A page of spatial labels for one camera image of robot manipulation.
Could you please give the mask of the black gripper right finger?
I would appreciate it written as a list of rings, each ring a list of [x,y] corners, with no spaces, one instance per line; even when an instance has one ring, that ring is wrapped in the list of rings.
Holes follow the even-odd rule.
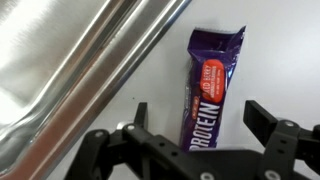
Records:
[[[278,120],[254,100],[245,102],[243,122],[264,146],[258,180],[309,180],[294,170],[296,160],[320,175],[320,125],[307,130],[291,120]]]

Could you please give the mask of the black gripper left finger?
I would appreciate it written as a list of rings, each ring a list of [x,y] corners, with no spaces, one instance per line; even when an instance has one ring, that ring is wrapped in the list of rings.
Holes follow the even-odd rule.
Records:
[[[87,133],[64,180],[108,180],[116,165],[125,164],[139,180],[183,180],[180,150],[147,131],[148,104],[141,102],[132,123],[113,133]]]

